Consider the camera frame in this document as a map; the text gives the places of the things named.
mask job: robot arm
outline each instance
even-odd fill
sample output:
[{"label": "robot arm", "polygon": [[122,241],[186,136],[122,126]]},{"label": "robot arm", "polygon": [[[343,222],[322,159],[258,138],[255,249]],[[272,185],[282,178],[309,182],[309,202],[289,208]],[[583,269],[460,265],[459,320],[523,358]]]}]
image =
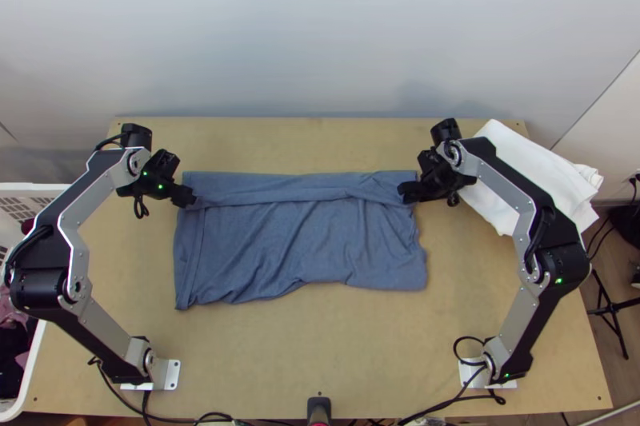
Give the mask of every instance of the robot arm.
[{"label": "robot arm", "polygon": [[174,184],[175,155],[161,149],[151,157],[149,129],[125,124],[117,138],[122,148],[97,147],[86,172],[35,218],[6,261],[5,282],[16,309],[57,324],[102,362],[112,382],[175,389],[180,362],[157,358],[145,337],[130,336],[92,297],[89,249],[78,227],[114,190],[135,198],[138,217],[144,195],[171,197],[181,207],[195,197]]},{"label": "robot arm", "polygon": [[519,213],[513,239],[516,272],[522,282],[497,336],[485,342],[482,360],[487,384],[524,377],[531,367],[531,348],[560,298],[590,273],[590,262],[575,223],[556,209],[551,196],[496,156],[485,137],[462,139],[453,118],[431,130],[434,147],[418,156],[420,181],[402,183],[405,202],[447,198],[481,181]]}]

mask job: table top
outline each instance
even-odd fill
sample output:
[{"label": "table top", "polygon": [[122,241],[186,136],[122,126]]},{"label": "table top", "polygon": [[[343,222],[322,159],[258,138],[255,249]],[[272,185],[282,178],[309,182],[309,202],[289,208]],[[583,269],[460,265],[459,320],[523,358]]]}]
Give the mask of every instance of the table top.
[{"label": "table top", "polygon": [[[417,169],[436,119],[118,118],[154,132],[154,148],[182,160],[182,171],[322,173]],[[463,137],[485,120],[458,120]],[[505,123],[526,135],[521,121]],[[302,418],[306,400],[332,400],[334,417],[408,416],[460,389],[451,350],[462,335],[494,335],[519,286],[510,237],[469,206],[445,201],[415,208],[427,251],[421,292],[383,292],[340,284],[307,285],[272,301],[174,309],[172,246],[176,208],[149,199],[109,197],[81,227],[90,248],[94,297],[161,357],[182,360],[178,389],[154,392],[150,411],[197,417]],[[506,405],[465,401],[448,416],[610,408],[594,338],[578,291],[560,301],[533,349],[534,363]],[[25,409],[92,415],[132,414],[102,383],[90,354],[47,326]],[[140,405],[140,392],[125,395]]]}]

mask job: tripod stand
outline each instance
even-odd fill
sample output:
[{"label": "tripod stand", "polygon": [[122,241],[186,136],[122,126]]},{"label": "tripod stand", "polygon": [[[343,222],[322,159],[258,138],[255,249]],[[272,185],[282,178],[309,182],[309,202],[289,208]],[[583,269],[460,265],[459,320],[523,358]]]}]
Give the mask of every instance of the tripod stand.
[{"label": "tripod stand", "polygon": [[[631,306],[640,305],[640,297],[634,298],[633,300],[623,301],[622,303],[614,303],[609,297],[609,293],[606,291],[600,276],[598,276],[598,272],[593,269],[592,274],[594,275],[595,280],[598,282],[598,307],[596,309],[590,309],[586,313],[592,314],[594,316],[600,316],[607,326],[611,328],[611,330],[618,337],[618,341],[620,341],[620,348],[622,349],[622,355],[626,360],[629,359],[629,353],[626,351],[625,345],[625,337],[622,335],[622,329],[620,328],[620,323],[618,322],[618,312],[621,309],[630,308]],[[602,306],[602,299],[605,300],[606,305]],[[609,321],[605,315],[610,314],[611,321]]]}]

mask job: wooden floor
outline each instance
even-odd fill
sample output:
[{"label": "wooden floor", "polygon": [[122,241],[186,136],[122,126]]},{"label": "wooden floor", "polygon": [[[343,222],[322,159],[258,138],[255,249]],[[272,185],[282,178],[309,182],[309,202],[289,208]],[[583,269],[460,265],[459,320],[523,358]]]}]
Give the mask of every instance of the wooden floor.
[{"label": "wooden floor", "polygon": [[[585,243],[600,223],[594,225],[584,234]],[[640,296],[640,290],[630,286],[630,278],[634,271],[634,262],[640,263],[640,252],[631,245],[628,245],[617,232],[612,232],[602,244],[598,255],[594,258],[593,265],[602,278],[602,282],[607,288],[613,301],[625,301],[633,297]],[[590,277],[581,286],[582,299],[587,309],[595,308],[598,299],[598,287],[593,277]],[[590,317],[591,328],[594,331],[596,344],[602,360],[606,379],[609,384],[611,399],[615,407],[620,407],[640,399],[640,305],[623,310],[619,313],[618,319],[625,335],[626,347],[630,359],[627,361],[622,357],[618,338],[609,329],[605,322],[598,317]],[[569,425],[574,426],[583,421],[600,416],[601,412],[566,412]],[[106,422],[106,418],[87,418],[92,426],[95,424],[120,424],[126,426],[143,424],[141,419],[118,422],[116,419]],[[392,424],[392,420],[384,420],[385,424]],[[492,416],[492,417],[469,417],[469,418],[449,418],[453,424],[469,424],[477,426],[565,426],[559,413],[544,415],[524,415],[524,416]],[[66,424],[62,417],[54,415],[30,415],[24,414],[15,421],[10,422],[16,426],[31,426],[32,424],[51,424],[59,426]],[[296,424],[303,424],[302,421],[295,421]],[[339,421],[339,426],[346,426],[347,421]],[[358,426],[365,426],[368,422],[360,420]],[[600,423],[602,426],[637,426],[640,424],[640,408],[630,410],[619,416]]]}]

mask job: white wall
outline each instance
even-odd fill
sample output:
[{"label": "white wall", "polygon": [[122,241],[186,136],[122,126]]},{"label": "white wall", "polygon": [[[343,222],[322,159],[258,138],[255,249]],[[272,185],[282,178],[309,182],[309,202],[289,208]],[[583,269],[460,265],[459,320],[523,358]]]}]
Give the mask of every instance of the white wall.
[{"label": "white wall", "polygon": [[116,114],[518,117],[550,146],[640,46],[637,6],[0,0],[0,121],[78,149]]},{"label": "white wall", "polygon": [[598,200],[631,199],[627,179],[640,170],[640,54],[558,142],[553,151],[600,170]]}]

